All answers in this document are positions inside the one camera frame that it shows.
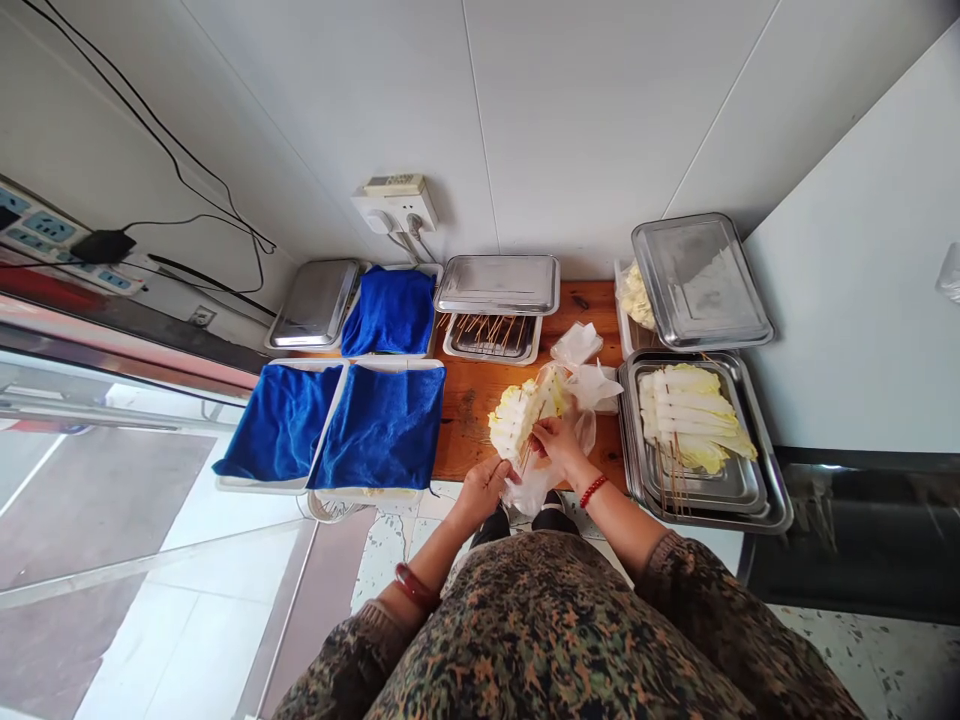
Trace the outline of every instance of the blue towel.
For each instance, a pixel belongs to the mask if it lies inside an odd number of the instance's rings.
[[[313,488],[430,485],[446,368],[381,373],[350,368]]]
[[[433,332],[433,284],[419,270],[374,265],[360,278],[360,299],[343,326],[340,354],[426,353]]]
[[[264,482],[307,477],[342,370],[264,367],[227,455],[213,471]]]

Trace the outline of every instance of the person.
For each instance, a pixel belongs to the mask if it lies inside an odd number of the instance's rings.
[[[569,423],[542,420],[534,436],[635,587],[555,493],[532,532],[510,537],[498,503],[514,474],[494,456],[399,579],[330,633],[275,720],[863,717],[814,647],[713,553],[605,482]]]

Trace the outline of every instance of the white plastic bag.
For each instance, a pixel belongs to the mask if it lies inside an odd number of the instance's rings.
[[[589,408],[601,415],[616,415],[616,397],[623,392],[623,386],[614,380],[616,371],[596,365],[581,365],[567,380],[570,393],[582,408]]]
[[[539,378],[544,371],[555,366],[556,363],[547,363],[540,370]],[[597,441],[597,417],[595,407],[603,400],[616,397],[623,392],[623,387],[607,379],[597,361],[596,366],[581,365],[563,381],[563,391],[567,399],[567,410],[563,413],[564,420],[574,422],[574,434],[584,455],[589,455]],[[547,492],[555,488],[563,480],[559,471],[553,466],[550,458],[541,458],[537,453],[530,452],[524,467],[515,468],[520,475],[520,484],[507,480],[507,489],[503,501],[513,505],[524,515],[534,516],[540,511]]]
[[[603,338],[597,335],[593,323],[574,323],[550,348],[550,357],[572,372],[600,352],[602,347]]]
[[[580,449],[588,455],[597,440],[597,417],[593,410],[577,410],[571,408],[563,414],[564,419],[576,418],[574,434],[580,443]],[[511,480],[506,481],[507,489],[503,494],[503,502],[513,505],[521,513],[533,517],[540,512],[547,493],[563,481],[563,477],[553,466],[550,458],[542,458],[531,452],[527,464],[517,469],[520,475],[520,484]]]

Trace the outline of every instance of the brown bangle bracelet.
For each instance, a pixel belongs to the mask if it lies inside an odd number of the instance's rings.
[[[440,606],[440,595],[424,585],[410,566],[397,563],[397,585],[414,605],[428,615]]]

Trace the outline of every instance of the plastic bag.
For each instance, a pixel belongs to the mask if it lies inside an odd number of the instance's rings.
[[[563,414],[564,419],[575,418],[574,434],[580,443],[584,455],[589,455],[597,441],[597,416],[593,410],[571,408]],[[563,481],[560,472],[553,466],[550,458],[542,458],[530,453],[525,467],[517,470],[520,484],[506,481],[507,489],[503,493],[503,502],[513,505],[529,517],[540,512],[547,493]]]
[[[545,376],[548,368],[554,367],[563,372],[557,363],[547,363],[540,369],[537,382]],[[603,375],[599,361],[596,366],[581,365],[563,381],[563,392],[567,400],[564,420],[574,422],[574,434],[584,455],[589,455],[597,441],[597,416],[594,408],[605,398],[615,397],[623,392],[623,387]],[[534,516],[540,511],[547,492],[563,480],[560,472],[553,466],[550,458],[541,458],[531,452],[523,467],[515,468],[520,475],[520,484],[507,480],[507,489],[503,501],[513,505],[524,515]]]
[[[616,397],[623,392],[623,386],[614,380],[616,371],[596,365],[581,365],[567,380],[570,393],[582,408],[590,408],[601,415],[616,415]]]
[[[937,292],[960,305],[960,243],[950,243],[937,278]]]
[[[624,312],[629,315],[640,327],[656,332],[657,323],[653,318],[653,306],[647,295],[647,288],[643,284],[640,268],[636,261],[630,267],[621,271],[617,282],[617,302]]]
[[[567,370],[574,371],[600,352],[602,347],[603,338],[597,335],[593,323],[574,323],[550,348],[550,357]]]

